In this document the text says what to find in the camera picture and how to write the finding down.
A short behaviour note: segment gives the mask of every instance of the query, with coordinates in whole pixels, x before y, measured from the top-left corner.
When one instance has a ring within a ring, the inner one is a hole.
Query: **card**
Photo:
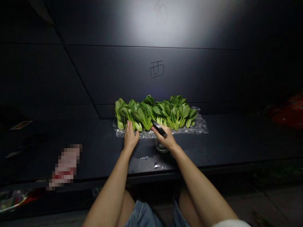
[[[22,129],[23,127],[27,126],[29,123],[31,123],[33,121],[23,121],[20,122],[19,124],[17,124],[16,126],[12,127],[10,130],[18,130],[18,129]]]

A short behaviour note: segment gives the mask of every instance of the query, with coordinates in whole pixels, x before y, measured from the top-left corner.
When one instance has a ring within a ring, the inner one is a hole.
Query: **person's left hand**
[[[132,153],[139,141],[139,131],[136,131],[136,135],[133,131],[133,123],[127,121],[127,126],[124,134],[124,151]]]

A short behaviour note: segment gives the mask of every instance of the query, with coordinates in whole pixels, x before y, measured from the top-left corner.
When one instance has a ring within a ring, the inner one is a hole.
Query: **blue shorts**
[[[171,227],[190,227],[186,222],[183,215],[181,214],[178,204],[175,201],[173,208],[173,219],[174,223]],[[125,227],[146,227],[146,226],[156,226],[163,227],[159,218],[153,213],[152,209],[145,202],[139,200],[136,201],[135,208],[130,215]]]

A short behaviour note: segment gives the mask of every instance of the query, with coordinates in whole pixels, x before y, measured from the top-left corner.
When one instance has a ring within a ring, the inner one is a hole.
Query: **green plant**
[[[120,129],[120,130],[122,130],[125,126],[125,121],[124,121],[124,119],[122,119],[122,116],[119,113],[119,110],[123,104],[125,104],[125,102],[121,98],[115,102],[115,116],[116,116],[117,122],[118,122],[118,129]]]
[[[189,128],[194,125],[197,117],[197,110],[190,109],[182,96],[172,96],[162,102],[156,102],[150,95],[146,96],[143,102],[138,103],[130,100],[126,104],[122,99],[115,102],[115,116],[118,121],[118,128],[124,129],[126,120],[133,122],[133,130],[150,130],[152,120],[159,124],[178,130],[184,125]]]

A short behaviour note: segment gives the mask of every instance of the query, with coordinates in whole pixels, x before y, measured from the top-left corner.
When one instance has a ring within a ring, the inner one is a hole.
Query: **white sleeve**
[[[225,220],[213,225],[212,227],[251,227],[251,226],[247,224],[245,221],[241,221],[241,220]]]

